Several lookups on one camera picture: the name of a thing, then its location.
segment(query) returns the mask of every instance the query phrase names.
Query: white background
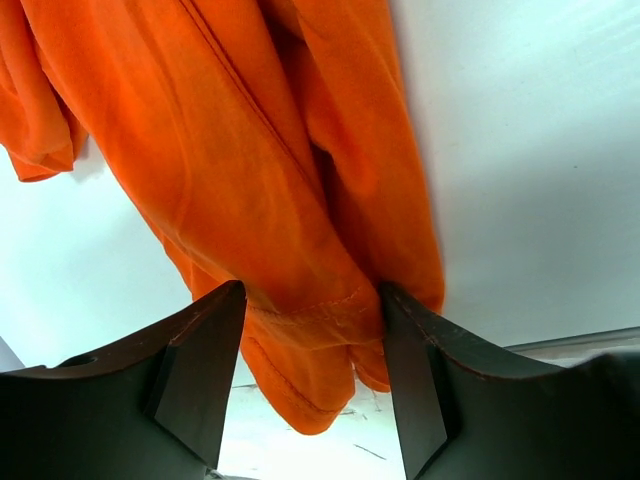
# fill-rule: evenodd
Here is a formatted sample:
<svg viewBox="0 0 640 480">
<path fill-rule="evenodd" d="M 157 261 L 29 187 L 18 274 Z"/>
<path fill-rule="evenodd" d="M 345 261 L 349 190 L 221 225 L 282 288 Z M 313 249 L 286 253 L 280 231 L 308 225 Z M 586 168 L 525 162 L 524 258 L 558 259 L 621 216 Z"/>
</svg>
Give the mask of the white background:
<svg viewBox="0 0 640 480">
<path fill-rule="evenodd" d="M 392 8 L 447 315 L 504 345 L 640 325 L 640 3 Z M 75 173 L 33 185 L 0 151 L 0 225 L 0 336 L 27 365 L 54 365 L 190 301 L 94 145 Z M 303 438 L 259 393 L 234 389 L 221 468 L 401 478 L 389 398 L 359 391 L 352 407 L 328 434 Z"/>
</svg>

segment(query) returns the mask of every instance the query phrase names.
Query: fabric fold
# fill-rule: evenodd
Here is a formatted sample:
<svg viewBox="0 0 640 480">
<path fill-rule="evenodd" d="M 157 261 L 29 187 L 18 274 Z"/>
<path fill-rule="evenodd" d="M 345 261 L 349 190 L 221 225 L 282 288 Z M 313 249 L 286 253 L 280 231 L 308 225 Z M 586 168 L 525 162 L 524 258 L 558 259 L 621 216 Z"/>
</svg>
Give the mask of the fabric fold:
<svg viewBox="0 0 640 480">
<path fill-rule="evenodd" d="M 92 135 L 194 298 L 245 283 L 242 353 L 296 430 L 354 370 L 388 391 L 377 285 L 444 286 L 384 1 L 5 0 L 0 53 L 18 177 Z"/>
</svg>

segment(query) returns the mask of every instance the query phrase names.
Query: orange cloth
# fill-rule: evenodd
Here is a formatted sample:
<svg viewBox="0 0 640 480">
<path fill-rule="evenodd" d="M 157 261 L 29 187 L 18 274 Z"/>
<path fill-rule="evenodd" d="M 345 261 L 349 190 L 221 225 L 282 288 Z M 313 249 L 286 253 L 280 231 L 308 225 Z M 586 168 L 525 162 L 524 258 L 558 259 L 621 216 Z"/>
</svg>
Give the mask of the orange cloth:
<svg viewBox="0 0 640 480">
<path fill-rule="evenodd" d="M 22 181 L 86 133 L 194 298 L 242 280 L 242 353 L 298 431 L 353 366 L 387 391 L 376 286 L 443 299 L 384 0 L 2 0 L 0 142 Z"/>
</svg>

